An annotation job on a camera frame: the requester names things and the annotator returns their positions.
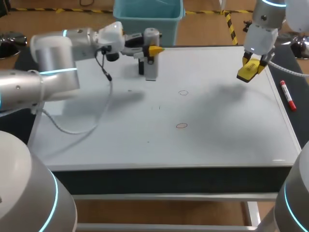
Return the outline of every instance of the cable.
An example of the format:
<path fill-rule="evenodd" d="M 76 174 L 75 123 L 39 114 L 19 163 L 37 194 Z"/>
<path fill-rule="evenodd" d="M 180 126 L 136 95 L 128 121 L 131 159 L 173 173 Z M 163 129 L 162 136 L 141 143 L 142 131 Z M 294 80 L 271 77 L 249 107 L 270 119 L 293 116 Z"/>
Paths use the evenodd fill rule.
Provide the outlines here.
<path fill-rule="evenodd" d="M 269 62 L 269 64 L 270 64 L 271 66 L 275 67 L 276 69 L 279 69 L 279 70 L 281 70 L 281 71 L 283 71 L 283 72 L 292 74 L 292 75 L 294 75 L 294 76 L 300 76 L 300 77 L 304 77 L 304 78 L 309 77 L 308 74 L 302 74 L 302 73 L 298 73 L 298 72 L 293 72 L 293 71 L 288 70 L 288 69 L 286 69 L 286 68 L 283 68 L 283 67 L 279 66 L 278 64 L 275 64 L 275 63 L 273 63 L 273 62 L 271 62 L 271 61 Z"/>
<path fill-rule="evenodd" d="M 98 52 L 101 51 L 102 55 L 103 55 L 103 58 L 102 58 L 102 64 L 100 64 L 100 62 L 98 61 Z M 95 59 L 96 59 L 96 62 L 98 63 L 98 65 L 101 67 L 102 69 L 102 72 L 104 73 L 104 75 L 106 76 L 106 78 L 109 80 L 109 81 L 112 81 L 112 77 L 111 75 L 104 69 L 104 58 L 105 58 L 105 54 L 106 54 L 106 48 L 105 47 L 101 47 L 99 49 L 97 49 L 95 51 Z"/>
<path fill-rule="evenodd" d="M 100 120 L 105 112 L 105 110 L 109 107 L 109 104 L 111 102 L 111 98 L 112 98 L 112 93 L 113 93 L 113 86 L 112 86 L 112 82 L 110 81 L 110 93 L 108 95 L 108 98 L 106 100 L 106 103 L 103 107 L 103 111 L 100 115 L 100 117 L 97 119 L 97 122 L 95 123 L 95 125 L 90 128 L 89 130 L 86 130 L 86 131 L 70 131 L 70 130 L 66 130 L 64 128 L 62 128 L 57 122 L 56 120 L 45 110 L 45 109 L 42 109 L 42 112 L 51 120 L 51 122 L 53 123 L 53 125 L 55 127 L 57 127 L 58 130 L 60 130 L 61 132 L 63 133 L 66 133 L 66 134 L 72 134 L 72 135 L 78 135 L 78 134 L 86 134 L 86 133 L 90 133 L 91 131 L 93 131 L 95 128 L 98 127 L 98 125 L 100 124 Z"/>
<path fill-rule="evenodd" d="M 79 0 L 79 5 L 80 6 L 91 6 L 91 5 L 93 5 L 93 3 L 95 3 L 95 0 L 92 0 L 91 3 L 84 5 L 84 4 L 82 4 L 82 0 Z"/>

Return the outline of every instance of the table frame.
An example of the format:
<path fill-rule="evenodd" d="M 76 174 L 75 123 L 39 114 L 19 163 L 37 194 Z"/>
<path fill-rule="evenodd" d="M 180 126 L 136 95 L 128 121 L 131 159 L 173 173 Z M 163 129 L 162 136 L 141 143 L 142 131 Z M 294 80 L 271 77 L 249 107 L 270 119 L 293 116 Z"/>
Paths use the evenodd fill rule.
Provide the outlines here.
<path fill-rule="evenodd" d="M 273 209 L 261 222 L 257 201 L 275 201 L 276 193 L 263 194 L 106 194 L 73 195 L 75 200 L 165 200 L 165 201 L 245 201 L 249 226 L 196 226 L 196 225 L 154 225 L 154 224 L 105 224 L 78 223 L 76 231 L 143 231 L 143 232 L 273 232 L 275 228 Z"/>

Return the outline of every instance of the yellow and black caution tape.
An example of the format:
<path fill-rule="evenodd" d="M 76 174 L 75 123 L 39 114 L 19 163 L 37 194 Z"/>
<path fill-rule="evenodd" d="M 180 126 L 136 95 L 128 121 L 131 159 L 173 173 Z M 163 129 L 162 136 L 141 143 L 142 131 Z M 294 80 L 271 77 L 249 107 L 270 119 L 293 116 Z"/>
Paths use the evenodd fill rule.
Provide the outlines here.
<path fill-rule="evenodd" d="M 233 45 L 238 45 L 236 33 L 235 33 L 235 30 L 234 30 L 234 27 L 233 27 L 233 24 L 232 24 L 232 20 L 231 20 L 231 14 L 225 12 L 225 18 L 226 18 L 226 22 L 227 22 L 227 25 L 228 25 L 228 29 L 230 30 Z"/>
<path fill-rule="evenodd" d="M 253 13 L 251 10 L 239 10 L 239 11 L 185 11 L 187 15 L 196 15 L 196 14 L 220 14 L 223 15 L 224 13 Z"/>
<path fill-rule="evenodd" d="M 109 10 L 87 10 L 87 9 L 69 9 L 69 8 L 11 8 L 11 11 L 55 11 L 60 12 L 86 12 L 86 13 L 101 13 L 112 14 Z"/>
<path fill-rule="evenodd" d="M 101 13 L 101 14 L 112 14 L 111 10 L 88 10 L 88 9 L 69 9 L 69 8 L 11 8 L 11 11 L 55 11 L 60 12 L 86 12 L 86 13 Z M 224 13 L 252 13 L 250 10 L 239 10 L 239 11 L 186 11 L 187 15 L 196 14 L 224 14 Z"/>

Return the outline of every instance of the white cable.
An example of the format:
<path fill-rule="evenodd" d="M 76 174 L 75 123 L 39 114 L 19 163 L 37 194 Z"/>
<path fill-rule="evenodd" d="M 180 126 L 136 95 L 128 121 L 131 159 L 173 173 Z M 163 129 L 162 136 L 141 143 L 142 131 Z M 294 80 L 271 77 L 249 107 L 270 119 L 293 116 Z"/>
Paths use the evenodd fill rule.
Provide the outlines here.
<path fill-rule="evenodd" d="M 273 67 L 275 67 L 275 68 L 277 68 L 277 69 L 283 71 L 283 72 L 292 74 L 292 75 L 294 75 L 294 76 L 300 76 L 300 77 L 304 77 L 304 78 L 309 77 L 308 74 L 302 74 L 302 73 L 298 73 L 298 72 L 293 72 L 293 71 L 288 70 L 288 69 L 285 69 L 285 68 L 283 68 L 283 67 L 279 66 L 278 64 L 275 64 L 275 63 L 273 63 L 273 62 L 271 62 L 271 61 L 269 62 L 269 64 L 270 64 L 271 66 L 273 66 Z"/>
<path fill-rule="evenodd" d="M 108 98 L 106 100 L 106 103 L 103 107 L 103 111 L 102 111 L 102 114 L 100 115 L 100 117 L 98 118 L 97 122 L 95 123 L 95 125 L 86 130 L 86 131 L 69 131 L 69 130 L 66 130 L 64 128 L 62 128 L 57 122 L 56 120 L 45 110 L 45 109 L 42 109 L 42 112 L 52 121 L 53 125 L 55 127 L 57 127 L 58 130 L 60 130 L 61 132 L 63 133 L 66 133 L 66 134 L 73 134 L 73 135 L 78 135 L 78 134 L 86 134 L 86 133 L 90 133 L 91 131 L 93 131 L 95 128 L 98 127 L 98 125 L 100 124 L 100 121 L 101 121 L 101 118 L 105 112 L 105 110 L 109 107 L 109 104 L 111 102 L 111 98 L 112 98 L 112 92 L 113 92 L 113 87 L 112 87 L 112 81 L 110 81 L 110 93 L 108 95 Z"/>

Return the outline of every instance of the black mat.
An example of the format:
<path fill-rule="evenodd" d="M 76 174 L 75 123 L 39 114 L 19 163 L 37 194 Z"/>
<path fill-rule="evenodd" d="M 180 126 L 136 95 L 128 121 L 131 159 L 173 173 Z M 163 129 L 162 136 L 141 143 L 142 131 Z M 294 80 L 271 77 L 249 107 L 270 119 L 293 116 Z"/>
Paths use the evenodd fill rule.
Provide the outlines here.
<path fill-rule="evenodd" d="M 287 69 L 301 72 L 289 46 L 276 48 L 273 59 Z M 29 51 L 23 52 L 16 69 L 37 69 Z M 283 104 L 301 147 L 309 140 L 309 86 L 305 79 L 270 67 Z M 297 106 L 291 112 L 282 92 L 284 80 Z M 12 133 L 25 143 L 33 125 L 34 116 L 28 110 L 0 118 L 0 130 Z M 290 167 L 273 168 L 177 168 L 141 170 L 96 170 L 54 172 L 71 194 L 116 193 L 241 193 L 277 192 Z"/>

